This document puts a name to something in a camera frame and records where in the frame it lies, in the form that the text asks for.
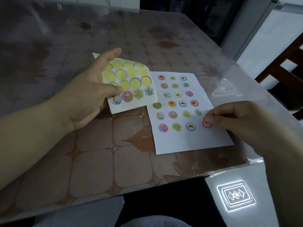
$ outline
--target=patterned tablecloth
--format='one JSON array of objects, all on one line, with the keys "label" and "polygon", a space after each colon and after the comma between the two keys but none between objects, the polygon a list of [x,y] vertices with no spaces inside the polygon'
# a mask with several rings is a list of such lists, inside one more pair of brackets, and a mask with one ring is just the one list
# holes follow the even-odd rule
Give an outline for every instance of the patterned tablecloth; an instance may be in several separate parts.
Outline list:
[{"label": "patterned tablecloth", "polygon": [[[121,47],[121,58],[151,71],[194,73],[214,106],[253,100],[302,135],[295,119],[183,14],[0,3],[0,115],[51,98],[94,61],[93,52]],[[105,110],[0,192],[0,221],[257,162],[250,147],[235,143],[156,155],[146,107]]]}]

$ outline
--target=sticker sheet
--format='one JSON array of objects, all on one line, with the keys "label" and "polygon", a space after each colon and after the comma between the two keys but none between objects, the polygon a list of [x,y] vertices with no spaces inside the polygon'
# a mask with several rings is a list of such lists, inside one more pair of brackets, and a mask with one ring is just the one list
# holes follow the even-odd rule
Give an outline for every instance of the sticker sheet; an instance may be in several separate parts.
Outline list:
[{"label": "sticker sheet", "polygon": [[[93,53],[95,59],[99,54]],[[123,93],[108,97],[111,113],[119,113],[157,102],[154,80],[146,65],[115,58],[102,72],[103,82],[123,87]]]},{"label": "sticker sheet", "polygon": [[151,72],[158,102],[147,105],[156,154],[233,145],[225,129],[206,123],[213,107],[191,73]]}]

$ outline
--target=left hand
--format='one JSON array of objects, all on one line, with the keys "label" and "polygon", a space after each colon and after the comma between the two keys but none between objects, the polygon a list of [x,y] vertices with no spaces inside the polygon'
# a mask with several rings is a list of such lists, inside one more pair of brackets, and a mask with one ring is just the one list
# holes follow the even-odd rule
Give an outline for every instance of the left hand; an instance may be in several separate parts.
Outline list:
[{"label": "left hand", "polygon": [[47,102],[52,113],[62,119],[68,131],[88,124],[104,109],[105,98],[123,92],[122,87],[104,84],[102,76],[107,63],[120,54],[120,48],[101,54],[86,71],[75,77]]}]

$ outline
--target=hand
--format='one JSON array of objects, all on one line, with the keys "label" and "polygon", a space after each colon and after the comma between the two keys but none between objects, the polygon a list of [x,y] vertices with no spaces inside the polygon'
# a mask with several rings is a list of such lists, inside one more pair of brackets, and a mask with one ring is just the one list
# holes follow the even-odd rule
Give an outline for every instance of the hand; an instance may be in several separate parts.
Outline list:
[{"label": "hand", "polygon": [[251,101],[222,104],[210,110],[204,119],[211,125],[230,130],[259,155],[277,149],[288,133],[270,114]]},{"label": "hand", "polygon": [[104,109],[104,99],[119,95],[122,87],[103,84],[102,71],[107,63],[121,54],[121,49],[112,49],[100,55],[95,62],[75,77],[64,89],[47,103],[56,116],[62,119],[68,131],[88,124]]}]

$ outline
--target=wooden chair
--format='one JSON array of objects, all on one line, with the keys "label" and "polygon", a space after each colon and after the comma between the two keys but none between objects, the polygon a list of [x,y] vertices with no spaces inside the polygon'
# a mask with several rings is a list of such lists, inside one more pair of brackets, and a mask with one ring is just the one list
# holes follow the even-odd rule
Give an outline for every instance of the wooden chair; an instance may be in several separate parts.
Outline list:
[{"label": "wooden chair", "polygon": [[[303,50],[300,49],[302,45],[303,33],[298,36],[273,62],[271,62],[271,64],[268,65],[255,80],[260,83],[267,76],[271,75],[303,99],[303,80],[280,66],[286,59],[289,59],[298,66],[303,67]],[[297,111],[293,116],[297,120],[302,120],[303,110]]]}]

